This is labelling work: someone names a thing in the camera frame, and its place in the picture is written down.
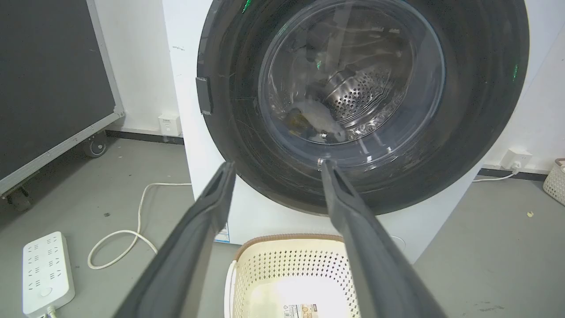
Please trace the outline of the white washing machine body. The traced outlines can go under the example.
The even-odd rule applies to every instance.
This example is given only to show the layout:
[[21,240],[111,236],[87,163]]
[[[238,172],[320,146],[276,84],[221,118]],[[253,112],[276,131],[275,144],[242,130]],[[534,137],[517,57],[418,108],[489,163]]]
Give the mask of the white washing machine body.
[[[192,192],[199,197],[218,165],[229,162],[216,149],[200,112],[196,92],[196,59],[204,22],[212,0],[163,0],[176,99],[181,114]],[[448,188],[418,204],[375,215],[411,262],[416,262],[436,237],[478,175],[486,157],[500,147],[519,117],[521,103],[542,67],[550,46],[565,27],[565,0],[526,0],[529,21],[529,58],[523,89],[505,129],[491,149],[468,173]],[[338,234],[328,213],[298,211],[271,201],[236,176],[230,213],[220,234],[222,243],[244,244],[275,234]]]

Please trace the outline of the black board on casters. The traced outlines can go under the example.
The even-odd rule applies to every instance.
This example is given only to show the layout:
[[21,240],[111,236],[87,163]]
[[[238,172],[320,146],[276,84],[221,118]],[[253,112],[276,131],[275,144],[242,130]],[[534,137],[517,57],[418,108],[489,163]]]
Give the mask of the black board on casters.
[[0,199],[29,209],[29,179],[77,145],[105,154],[124,115],[95,0],[0,0]]

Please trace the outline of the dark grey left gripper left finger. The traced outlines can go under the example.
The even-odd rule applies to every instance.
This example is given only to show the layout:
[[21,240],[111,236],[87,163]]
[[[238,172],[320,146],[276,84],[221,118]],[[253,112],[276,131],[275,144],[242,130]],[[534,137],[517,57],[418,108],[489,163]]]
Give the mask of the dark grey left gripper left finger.
[[234,163],[222,163],[114,318],[196,318],[212,244],[228,221],[235,179]]

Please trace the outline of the white power strip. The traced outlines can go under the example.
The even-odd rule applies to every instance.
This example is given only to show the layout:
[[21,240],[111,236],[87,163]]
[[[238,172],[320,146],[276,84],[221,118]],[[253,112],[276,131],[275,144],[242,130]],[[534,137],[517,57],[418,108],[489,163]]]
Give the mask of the white power strip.
[[76,295],[67,240],[56,231],[23,247],[22,311],[47,318]]

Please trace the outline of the cream perforated laundry basket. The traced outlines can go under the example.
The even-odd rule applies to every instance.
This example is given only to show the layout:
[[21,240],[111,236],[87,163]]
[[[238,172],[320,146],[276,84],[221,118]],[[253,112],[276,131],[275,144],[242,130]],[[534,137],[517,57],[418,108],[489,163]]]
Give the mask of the cream perforated laundry basket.
[[247,241],[226,275],[224,318],[362,318],[343,238],[277,234]]

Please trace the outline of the round dark washing machine door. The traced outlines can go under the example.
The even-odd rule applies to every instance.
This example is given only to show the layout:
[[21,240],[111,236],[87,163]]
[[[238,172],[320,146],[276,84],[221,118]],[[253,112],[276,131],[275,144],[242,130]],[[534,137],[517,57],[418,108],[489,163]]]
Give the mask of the round dark washing machine door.
[[212,0],[196,92],[216,149],[257,193],[326,215],[329,160],[383,215],[488,153],[529,47],[526,0]]

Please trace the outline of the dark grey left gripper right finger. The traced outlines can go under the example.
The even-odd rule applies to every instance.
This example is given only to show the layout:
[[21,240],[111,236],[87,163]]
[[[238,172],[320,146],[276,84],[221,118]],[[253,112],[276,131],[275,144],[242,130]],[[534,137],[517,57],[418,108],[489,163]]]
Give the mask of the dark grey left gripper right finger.
[[447,318],[339,167],[324,161],[321,177],[328,216],[350,261],[361,318]]

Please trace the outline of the white wall socket with plug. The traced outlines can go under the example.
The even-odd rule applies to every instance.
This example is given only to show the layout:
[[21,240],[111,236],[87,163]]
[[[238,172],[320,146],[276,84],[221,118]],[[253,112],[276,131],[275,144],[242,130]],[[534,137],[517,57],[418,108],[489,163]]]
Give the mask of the white wall socket with plug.
[[528,151],[509,148],[500,161],[500,167],[518,174],[528,165],[532,157],[533,155]]

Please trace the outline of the white woven storage basket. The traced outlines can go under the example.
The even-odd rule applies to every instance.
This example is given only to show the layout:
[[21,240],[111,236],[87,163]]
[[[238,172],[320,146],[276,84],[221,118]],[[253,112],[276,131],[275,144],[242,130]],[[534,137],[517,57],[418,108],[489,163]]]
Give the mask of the white woven storage basket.
[[565,206],[565,158],[555,159],[543,183],[543,191]]

